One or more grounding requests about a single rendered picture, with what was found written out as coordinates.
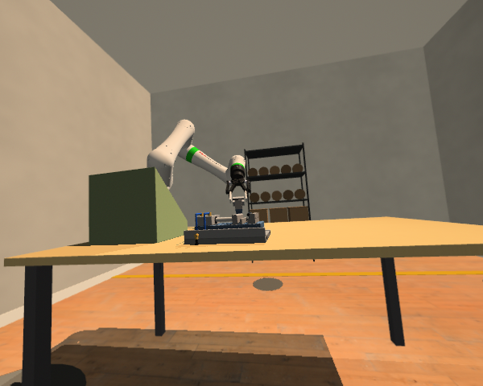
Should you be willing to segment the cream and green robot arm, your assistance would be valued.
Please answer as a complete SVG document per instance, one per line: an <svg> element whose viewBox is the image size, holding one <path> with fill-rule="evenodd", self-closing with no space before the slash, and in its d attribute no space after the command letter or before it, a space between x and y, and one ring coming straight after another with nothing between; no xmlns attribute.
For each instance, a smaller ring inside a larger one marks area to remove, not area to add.
<svg viewBox="0 0 483 386"><path fill-rule="evenodd" d="M229 160L228 168L226 168L192 146L194 133L194 125L188 120L181 120L177 123L171 135L147 156L147 168L156 168L168 190L173 184L172 171L177 155L217 176L226 184L227 180L231 181L232 173L235 171L242 172L245 178L246 161L242 156L233 156Z"/></svg>

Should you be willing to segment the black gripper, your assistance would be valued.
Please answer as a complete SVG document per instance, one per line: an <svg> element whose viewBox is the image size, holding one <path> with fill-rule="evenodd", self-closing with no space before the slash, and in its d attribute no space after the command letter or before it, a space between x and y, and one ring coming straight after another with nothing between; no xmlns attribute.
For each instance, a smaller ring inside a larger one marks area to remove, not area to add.
<svg viewBox="0 0 483 386"><path fill-rule="evenodd" d="M241 186L243 191L246 193L246 202L247 202L248 193L250 193L250 181L248 179L244 180L244 174L242 172L240 172L240 171L233 172L231 181L227 180L226 182L227 182L227 186L226 186L225 191L226 191L226 194L229 194L230 203L232 203L232 193L233 193L233 190L236 186ZM232 183L233 185L229 189L230 183ZM243 183L247 184L248 190L246 189L246 187Z"/></svg>

